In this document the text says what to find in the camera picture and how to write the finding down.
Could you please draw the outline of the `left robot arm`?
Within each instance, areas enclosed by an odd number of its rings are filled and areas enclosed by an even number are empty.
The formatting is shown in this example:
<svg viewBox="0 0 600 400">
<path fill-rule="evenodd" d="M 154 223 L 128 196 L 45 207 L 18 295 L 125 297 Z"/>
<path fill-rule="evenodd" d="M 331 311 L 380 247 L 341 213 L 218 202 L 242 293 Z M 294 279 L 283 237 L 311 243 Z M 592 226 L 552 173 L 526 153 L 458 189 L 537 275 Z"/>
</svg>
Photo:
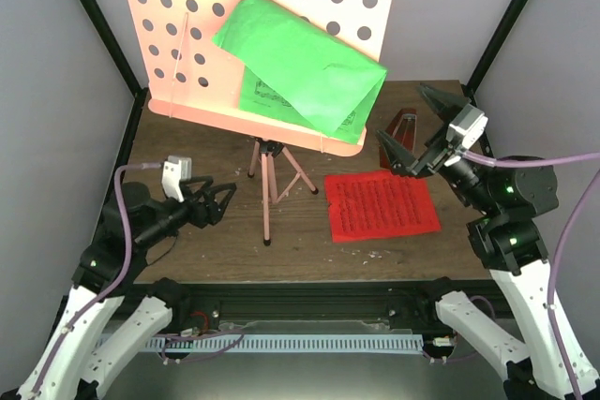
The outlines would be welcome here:
<svg viewBox="0 0 600 400">
<path fill-rule="evenodd" d="M 2 398 L 102 399 L 143 344 L 161 332 L 180 333 L 191 318 L 190 295 L 163 277 L 104 343 L 98 341 L 148 266 L 148 251 L 177 237 L 185 225 L 215 226 L 237 190 L 236 184 L 217 185 L 210 176 L 193 177 L 180 188 L 181 200 L 155 200 L 140 182 L 125 183 L 112 193 L 41 358 L 26 381 Z"/>
</svg>

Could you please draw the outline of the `reddish-brown wooden metronome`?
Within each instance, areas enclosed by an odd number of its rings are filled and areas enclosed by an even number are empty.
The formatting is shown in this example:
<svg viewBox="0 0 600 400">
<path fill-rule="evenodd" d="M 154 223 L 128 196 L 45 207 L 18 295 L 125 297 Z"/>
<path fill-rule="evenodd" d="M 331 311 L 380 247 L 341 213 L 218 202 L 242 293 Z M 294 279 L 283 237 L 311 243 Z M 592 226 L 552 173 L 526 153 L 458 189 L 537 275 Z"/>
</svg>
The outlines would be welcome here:
<svg viewBox="0 0 600 400">
<path fill-rule="evenodd" d="M 385 131 L 398 143 L 412 152 L 416 141 L 416 120 L 416 109 L 401 109 Z"/>
</svg>

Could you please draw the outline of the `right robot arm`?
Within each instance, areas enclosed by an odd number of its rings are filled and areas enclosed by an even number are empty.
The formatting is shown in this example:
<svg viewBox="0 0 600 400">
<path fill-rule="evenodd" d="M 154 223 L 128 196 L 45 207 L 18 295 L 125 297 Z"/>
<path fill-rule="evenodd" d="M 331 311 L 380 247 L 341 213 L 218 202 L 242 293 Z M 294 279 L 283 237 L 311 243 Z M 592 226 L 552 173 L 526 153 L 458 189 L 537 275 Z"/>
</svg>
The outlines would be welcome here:
<svg viewBox="0 0 600 400">
<path fill-rule="evenodd" d="M 555 161 L 534 156 L 495 159 L 473 151 L 488 119 L 471 101 L 427 84 L 420 96 L 441 119 L 420 156 L 385 131 L 377 140 L 391 171 L 441 176 L 478 218 L 467 226 L 476 257 L 500 288 L 519 336 L 503 329 L 447 278 L 416 305 L 419 321 L 444 324 L 496 371 L 509 399 L 595 399 L 599 372 L 581 347 L 556 290 L 558 255 L 549 253 L 535 219 L 558 205 Z"/>
</svg>

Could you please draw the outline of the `red paper sheet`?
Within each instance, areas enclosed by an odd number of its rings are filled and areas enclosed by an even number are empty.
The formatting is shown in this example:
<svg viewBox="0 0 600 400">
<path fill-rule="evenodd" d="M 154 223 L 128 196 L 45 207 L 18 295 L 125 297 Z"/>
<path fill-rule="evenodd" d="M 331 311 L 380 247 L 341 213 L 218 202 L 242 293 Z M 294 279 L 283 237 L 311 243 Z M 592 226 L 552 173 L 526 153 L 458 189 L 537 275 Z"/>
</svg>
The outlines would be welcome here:
<svg viewBox="0 0 600 400">
<path fill-rule="evenodd" d="M 324 178 L 332 241 L 389 239 L 442 229 L 423 179 L 387 170 L 330 174 Z"/>
</svg>

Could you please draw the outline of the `pink music stand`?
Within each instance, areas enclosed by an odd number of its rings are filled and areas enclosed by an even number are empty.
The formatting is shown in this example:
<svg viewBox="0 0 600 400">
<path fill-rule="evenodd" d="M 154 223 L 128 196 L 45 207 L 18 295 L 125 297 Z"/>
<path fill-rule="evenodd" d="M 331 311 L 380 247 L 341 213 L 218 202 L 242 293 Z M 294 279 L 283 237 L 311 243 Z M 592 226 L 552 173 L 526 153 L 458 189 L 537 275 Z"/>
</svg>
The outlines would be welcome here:
<svg viewBox="0 0 600 400">
<path fill-rule="evenodd" d="M 392 0 L 128 0 L 154 113 L 252 136 L 262 206 L 294 146 L 363 148 Z"/>
</svg>

